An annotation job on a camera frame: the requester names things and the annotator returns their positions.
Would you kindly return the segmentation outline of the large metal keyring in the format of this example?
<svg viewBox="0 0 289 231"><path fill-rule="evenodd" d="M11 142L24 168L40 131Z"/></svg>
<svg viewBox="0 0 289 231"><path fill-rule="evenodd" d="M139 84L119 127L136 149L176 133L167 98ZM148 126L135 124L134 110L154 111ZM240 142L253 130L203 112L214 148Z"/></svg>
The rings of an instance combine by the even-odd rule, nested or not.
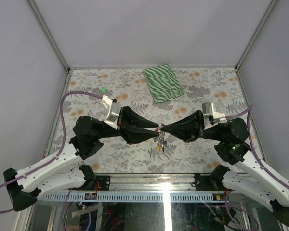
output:
<svg viewBox="0 0 289 231"><path fill-rule="evenodd" d="M166 141L166 140L165 140L165 132L162 131L161 128L164 127L164 126L165 126L165 125L164 125L163 123L161 123L161 125L158 127L158 128L160 129L160 133L158 134L158 136L156 136L156 137L154 138L154 142L157 143L157 146L158 146L158 145L161 146L161 150L160 150L160 151L163 151L163 152L165 152L165 148L166 148L166 147L163 147L162 143L163 143L164 141Z"/></svg>

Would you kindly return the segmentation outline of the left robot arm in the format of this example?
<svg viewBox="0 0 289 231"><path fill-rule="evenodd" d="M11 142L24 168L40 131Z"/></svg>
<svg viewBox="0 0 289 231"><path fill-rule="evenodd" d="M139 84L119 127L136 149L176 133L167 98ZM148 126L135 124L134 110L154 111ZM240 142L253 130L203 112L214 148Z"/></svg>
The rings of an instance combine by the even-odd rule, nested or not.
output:
<svg viewBox="0 0 289 231"><path fill-rule="evenodd" d="M75 136L58 152L27 168L4 171L13 211L24 210L52 192L93 189L96 175L83 161L102 148L100 139L122 137L127 144L139 144L158 136L154 130L157 127L157 123L141 117L128 106L120 108L114 123L86 115L79 117L73 127Z"/></svg>

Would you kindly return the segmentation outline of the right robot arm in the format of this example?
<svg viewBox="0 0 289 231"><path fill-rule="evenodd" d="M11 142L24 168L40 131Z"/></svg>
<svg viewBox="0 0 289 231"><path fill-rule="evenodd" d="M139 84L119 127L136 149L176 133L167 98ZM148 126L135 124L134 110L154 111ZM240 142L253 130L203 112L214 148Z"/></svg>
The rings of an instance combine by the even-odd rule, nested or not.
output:
<svg viewBox="0 0 289 231"><path fill-rule="evenodd" d="M289 227L289 180L261 160L251 142L246 143L250 138L248 122L238 115L226 116L203 109L161 130L186 143L199 138L219 141L214 147L218 156L254 180L243 180L228 167L218 165L210 175L211 187L216 190L226 187L251 198Z"/></svg>

